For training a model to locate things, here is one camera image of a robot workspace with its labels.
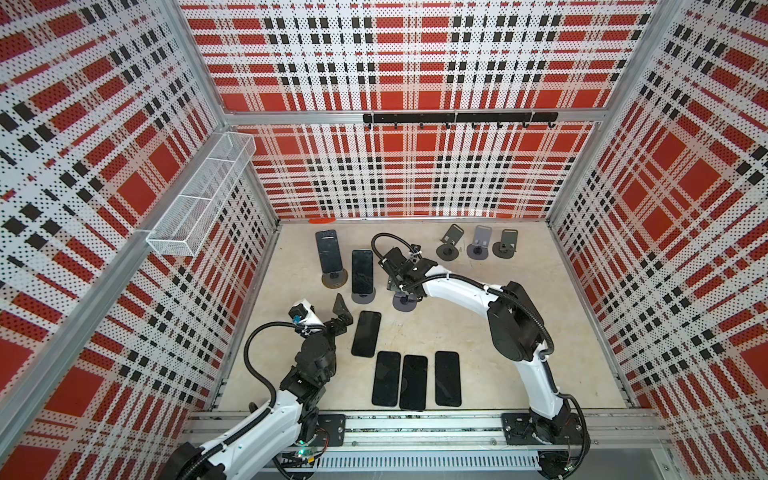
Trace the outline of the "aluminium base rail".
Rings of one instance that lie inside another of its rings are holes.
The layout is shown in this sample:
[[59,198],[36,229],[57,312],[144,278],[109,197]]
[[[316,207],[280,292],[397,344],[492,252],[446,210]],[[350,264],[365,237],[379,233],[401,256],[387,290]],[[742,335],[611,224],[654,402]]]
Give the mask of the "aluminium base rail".
[[[576,462],[581,442],[577,423],[561,445],[541,445],[518,412],[352,411],[328,419],[333,443],[302,474],[371,472],[502,472],[539,475],[560,461]],[[657,416],[643,409],[588,409],[591,439],[575,475],[598,478],[679,479],[670,438]]]

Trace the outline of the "black phone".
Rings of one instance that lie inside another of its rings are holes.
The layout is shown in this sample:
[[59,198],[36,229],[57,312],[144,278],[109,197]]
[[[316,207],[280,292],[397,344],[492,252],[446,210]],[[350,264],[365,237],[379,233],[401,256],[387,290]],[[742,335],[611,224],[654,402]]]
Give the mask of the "black phone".
[[422,355],[406,355],[401,372],[399,407],[423,411],[426,408],[428,359]]
[[340,272],[344,269],[337,232],[333,229],[315,233],[321,270],[323,274]]
[[444,407],[462,405],[460,356],[457,352],[435,353],[435,402]]
[[371,402],[375,406],[395,407],[400,394],[401,354],[380,351],[376,357]]
[[376,352],[382,315],[374,311],[362,311],[351,347],[351,354],[356,357],[372,358]]
[[373,252],[352,251],[352,293],[370,295],[374,291]]

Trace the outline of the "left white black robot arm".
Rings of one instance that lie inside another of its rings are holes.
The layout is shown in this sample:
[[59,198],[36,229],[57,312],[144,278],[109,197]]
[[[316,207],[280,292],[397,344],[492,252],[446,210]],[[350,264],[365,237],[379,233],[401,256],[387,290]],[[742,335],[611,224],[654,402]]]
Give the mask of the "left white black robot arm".
[[[309,444],[318,429],[319,400],[337,373],[336,338],[347,332],[353,316],[338,294],[333,317],[322,321],[307,300],[289,309],[288,321],[266,322],[253,330],[243,347],[247,371],[268,390],[269,400],[216,438],[173,451],[161,479],[251,479],[287,448]],[[251,362],[256,336],[270,328],[288,328],[303,339],[294,365],[274,386]]]

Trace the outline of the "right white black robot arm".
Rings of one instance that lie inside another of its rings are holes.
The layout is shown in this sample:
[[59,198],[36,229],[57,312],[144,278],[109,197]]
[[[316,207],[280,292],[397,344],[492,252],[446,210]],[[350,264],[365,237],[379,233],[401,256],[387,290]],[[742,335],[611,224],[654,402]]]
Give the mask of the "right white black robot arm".
[[581,451],[589,450],[591,439],[583,409],[573,395],[556,385],[549,366],[554,340],[521,284],[494,285],[452,272],[424,257],[420,246],[388,232],[375,234],[370,247],[397,291],[418,301],[442,299],[487,321],[493,346],[514,363],[522,380],[532,434],[538,442],[556,444],[575,421]]

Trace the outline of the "black hook rail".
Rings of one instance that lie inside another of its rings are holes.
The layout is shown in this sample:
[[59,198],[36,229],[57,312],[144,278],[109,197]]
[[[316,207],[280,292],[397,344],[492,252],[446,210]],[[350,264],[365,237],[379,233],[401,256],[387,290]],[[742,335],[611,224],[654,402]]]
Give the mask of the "black hook rail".
[[521,124],[527,126],[531,123],[544,123],[548,126],[554,124],[559,118],[558,112],[507,112],[507,113],[470,113],[470,112],[449,112],[449,113],[371,113],[363,114],[362,120],[366,125],[386,124]]

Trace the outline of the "grey phone stand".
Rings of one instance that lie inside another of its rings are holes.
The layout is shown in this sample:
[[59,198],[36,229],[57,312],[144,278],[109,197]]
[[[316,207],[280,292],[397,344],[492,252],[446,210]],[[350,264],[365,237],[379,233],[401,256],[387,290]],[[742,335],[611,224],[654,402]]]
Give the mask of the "grey phone stand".
[[328,289],[339,289],[343,287],[349,278],[349,274],[346,269],[338,271],[323,273],[321,276],[322,284]]
[[405,292],[396,292],[392,301],[393,307],[399,312],[412,312],[418,305],[418,299]]
[[437,256],[446,262],[453,261],[459,256],[458,242],[462,239],[464,230],[458,224],[452,224],[440,240],[436,248]]
[[492,245],[492,253],[501,259],[511,259],[517,251],[519,232],[517,229],[503,229],[500,239]]
[[358,293],[352,293],[351,298],[352,301],[356,304],[360,305],[368,305],[374,301],[376,297],[376,289],[373,288],[370,293],[367,294],[358,294]]

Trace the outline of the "red marker at wall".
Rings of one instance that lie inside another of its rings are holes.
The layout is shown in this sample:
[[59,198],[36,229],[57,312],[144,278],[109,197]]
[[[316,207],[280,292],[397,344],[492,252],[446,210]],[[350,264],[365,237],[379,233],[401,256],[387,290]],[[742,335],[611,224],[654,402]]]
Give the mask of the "red marker at wall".
[[312,218],[309,219],[308,222],[310,224],[330,224],[335,222],[337,219],[332,217],[322,217],[322,218]]

